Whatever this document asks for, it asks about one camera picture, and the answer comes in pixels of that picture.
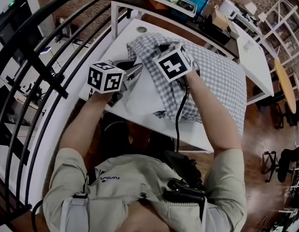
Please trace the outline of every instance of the round wooden table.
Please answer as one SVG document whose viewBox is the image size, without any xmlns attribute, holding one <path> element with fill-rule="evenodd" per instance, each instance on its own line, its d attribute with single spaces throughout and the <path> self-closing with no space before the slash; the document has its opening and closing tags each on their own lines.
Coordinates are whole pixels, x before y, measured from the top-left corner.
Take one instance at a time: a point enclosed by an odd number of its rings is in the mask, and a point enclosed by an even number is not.
<svg viewBox="0 0 299 232">
<path fill-rule="evenodd" d="M 273 97 L 265 98 L 261 101 L 256 102 L 256 105 L 260 111 L 263 111 L 262 107 L 267 107 L 272 104 L 275 104 L 283 99 L 286 99 L 287 105 L 290 111 L 295 114 L 296 113 L 296 97 L 294 93 L 294 89 L 290 82 L 290 79 L 286 73 L 286 70 L 280 63 L 278 59 L 274 60 L 276 76 L 272 78 L 272 81 L 279 80 L 282 90 L 275 93 Z M 258 92 L 261 92 L 260 89 L 254 87 L 253 94 L 256 95 Z"/>
<path fill-rule="evenodd" d="M 295 114 L 296 113 L 296 98 L 295 98 L 294 89 L 291 85 L 289 77 L 286 73 L 286 70 L 284 69 L 284 67 L 282 66 L 282 64 L 280 63 L 279 60 L 275 59 L 274 65 L 275 65 L 276 74 L 281 83 L 281 87 L 282 87 L 285 99 L 287 101 L 288 107 L 289 107 L 290 111 L 293 114 Z"/>
</svg>

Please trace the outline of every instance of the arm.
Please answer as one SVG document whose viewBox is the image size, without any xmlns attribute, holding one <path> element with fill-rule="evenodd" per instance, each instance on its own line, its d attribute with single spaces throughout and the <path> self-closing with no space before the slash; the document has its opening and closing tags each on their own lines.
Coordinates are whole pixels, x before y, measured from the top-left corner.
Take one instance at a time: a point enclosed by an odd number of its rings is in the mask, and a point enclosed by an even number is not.
<svg viewBox="0 0 299 232">
<path fill-rule="evenodd" d="M 84 158 L 89 150 L 97 124 L 113 93 L 95 92 L 64 132 L 59 148 L 72 148 Z"/>
<path fill-rule="evenodd" d="M 238 129 L 228 110 L 217 100 L 196 71 L 186 76 L 215 156 L 227 149 L 241 149 Z"/>
<path fill-rule="evenodd" d="M 247 212 L 244 160 L 237 126 L 196 71 L 190 72 L 187 80 L 215 155 L 204 182 L 208 201 L 217 206 L 217 210 L 209 209 L 209 212 L 213 216 L 216 213 L 217 217 L 223 211 L 231 230 L 238 232 L 243 227 Z"/>
<path fill-rule="evenodd" d="M 62 202 L 83 192 L 87 178 L 83 158 L 111 95 L 94 93 L 62 135 L 49 191 L 43 201 L 44 215 L 51 231 L 59 230 Z"/>
</svg>

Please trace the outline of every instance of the black cable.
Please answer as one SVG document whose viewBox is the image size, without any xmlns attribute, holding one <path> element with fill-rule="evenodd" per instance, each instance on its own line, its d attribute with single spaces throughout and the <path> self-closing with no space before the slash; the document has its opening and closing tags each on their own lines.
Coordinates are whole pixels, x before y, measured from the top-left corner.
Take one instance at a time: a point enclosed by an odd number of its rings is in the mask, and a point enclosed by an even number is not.
<svg viewBox="0 0 299 232">
<path fill-rule="evenodd" d="M 177 153 L 179 152 L 179 116 L 183 110 L 183 107 L 185 105 L 185 102 L 189 96 L 189 85 L 188 85 L 188 82 L 187 82 L 187 78 L 186 76 L 183 77 L 183 80 L 184 80 L 184 83 L 185 83 L 185 87 L 186 87 L 186 93 L 182 99 L 182 102 L 179 106 L 179 110 L 178 110 L 178 113 L 177 113 L 177 116 L 176 116 L 176 121 L 175 121 L 175 128 L 176 128 L 176 131 L 177 131 Z"/>
<path fill-rule="evenodd" d="M 31 212 L 31 223 L 32 223 L 32 227 L 33 227 L 33 231 L 34 232 L 38 232 L 38 229 L 37 229 L 37 224 L 35 222 L 35 213 L 37 212 L 38 208 L 42 205 L 43 203 L 43 200 L 40 200 L 35 206 L 34 208 L 32 209 L 32 212 Z"/>
</svg>

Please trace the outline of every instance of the white table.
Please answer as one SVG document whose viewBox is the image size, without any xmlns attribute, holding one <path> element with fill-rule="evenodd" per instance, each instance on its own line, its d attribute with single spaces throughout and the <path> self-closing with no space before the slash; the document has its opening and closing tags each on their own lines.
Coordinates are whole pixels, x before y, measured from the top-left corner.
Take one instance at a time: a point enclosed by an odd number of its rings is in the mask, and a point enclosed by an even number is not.
<svg viewBox="0 0 299 232">
<path fill-rule="evenodd" d="M 149 14 L 151 16 L 154 16 L 156 18 L 162 19 L 164 21 L 167 21 L 169 23 L 172 23 L 175 26 L 178 26 L 192 34 L 194 34 L 196 37 L 199 37 L 200 39 L 204 40 L 209 45 L 212 45 L 216 49 L 219 49 L 222 53 L 226 55 L 228 59 L 234 59 L 234 56 L 230 54 L 226 49 L 219 46 L 217 43 L 213 42 L 211 39 L 207 38 L 206 36 L 198 33 L 197 31 L 185 26 L 182 23 L 179 23 L 178 21 L 172 20 L 170 18 L 167 18 L 165 16 L 162 16 L 158 13 L 155 13 L 153 11 L 150 11 L 146 8 L 141 8 L 137 6 L 133 6 L 127 3 L 119 2 L 119 1 L 111 1 L 111 28 L 112 28 L 112 38 L 115 40 L 118 36 L 118 16 L 119 16 L 119 7 L 128 8 L 132 10 L 138 11 L 138 19 L 141 19 L 142 14 Z"/>
<path fill-rule="evenodd" d="M 273 96 L 273 84 L 263 49 L 242 28 L 234 22 L 233 24 L 239 33 L 237 39 L 239 65 L 244 69 L 246 76 L 263 91 L 247 100 L 247 105 L 250 105 L 268 96 Z"/>
<path fill-rule="evenodd" d="M 137 19 L 134 19 L 131 21 L 131 23 L 122 31 L 122 33 L 117 37 L 117 39 L 111 44 L 111 46 L 108 48 L 108 50 L 105 52 L 105 54 L 102 56 L 101 60 L 123 60 L 128 58 L 128 51 L 126 44 L 138 36 L 140 36 L 142 33 L 138 32 L 136 30 L 137 27 L 145 27 L 147 29 L 147 32 L 158 32 L 166 37 L 171 38 L 177 38 L 182 39 L 182 37 L 171 33 L 165 29 L 162 29 L 160 27 L 157 27 L 153 24 L 140 21 Z M 89 94 L 90 88 L 86 85 L 83 86 L 81 89 L 81 92 L 79 93 L 79 97 L 87 100 L 88 94 Z M 125 99 L 126 96 L 129 95 L 129 92 L 124 92 L 124 97 L 122 100 Z M 135 116 L 132 114 L 129 114 L 125 108 L 124 103 L 120 100 L 114 107 L 107 106 L 105 110 L 108 112 L 112 112 L 113 114 L 116 114 L 124 119 L 127 119 L 133 123 L 139 124 L 141 126 L 144 126 L 150 130 L 157 131 L 161 134 L 170 136 L 172 138 L 176 138 L 176 129 L 175 129 L 175 123 L 172 123 L 168 119 L 160 119 L 154 114 L 147 114 L 144 116 Z M 213 148 L 210 145 L 207 135 L 205 133 L 204 127 L 202 124 L 197 122 L 185 122 L 180 121 L 179 122 L 179 135 L 180 140 L 184 143 L 187 143 L 189 145 L 193 145 L 195 147 L 200 148 L 201 150 L 198 150 L 196 152 L 213 152 Z"/>
</svg>

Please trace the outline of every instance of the desk leg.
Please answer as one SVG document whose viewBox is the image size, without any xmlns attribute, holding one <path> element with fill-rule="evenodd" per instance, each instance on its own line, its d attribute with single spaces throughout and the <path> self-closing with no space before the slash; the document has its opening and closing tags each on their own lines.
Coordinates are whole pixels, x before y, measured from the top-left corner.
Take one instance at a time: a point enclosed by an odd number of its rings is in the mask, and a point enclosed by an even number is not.
<svg viewBox="0 0 299 232">
<path fill-rule="evenodd" d="M 260 100 L 262 100 L 262 99 L 264 99 L 266 97 L 269 97 L 269 96 L 270 95 L 266 95 L 265 93 L 261 92 L 261 93 L 255 95 L 255 96 L 249 98 L 247 100 L 246 105 L 248 106 L 248 105 L 254 104 L 254 103 L 256 103 L 256 102 L 258 102 L 258 101 L 260 101 Z"/>
<path fill-rule="evenodd" d="M 203 48 L 208 49 L 210 46 L 211 46 L 211 44 L 206 42 L 206 44 L 203 46 Z"/>
<path fill-rule="evenodd" d="M 212 47 L 211 52 L 216 52 L 217 48 L 215 46 Z"/>
<path fill-rule="evenodd" d="M 229 56 L 227 56 L 227 58 L 233 60 L 235 57 L 230 54 Z"/>
<path fill-rule="evenodd" d="M 113 40 L 116 40 L 118 36 L 118 24 L 119 24 L 119 7 L 112 1 L 111 2 L 111 30 L 112 30 Z"/>
<path fill-rule="evenodd" d="M 136 18 L 141 20 L 141 18 L 142 18 L 142 12 L 141 11 L 138 11 L 138 15 L 136 16 Z"/>
</svg>

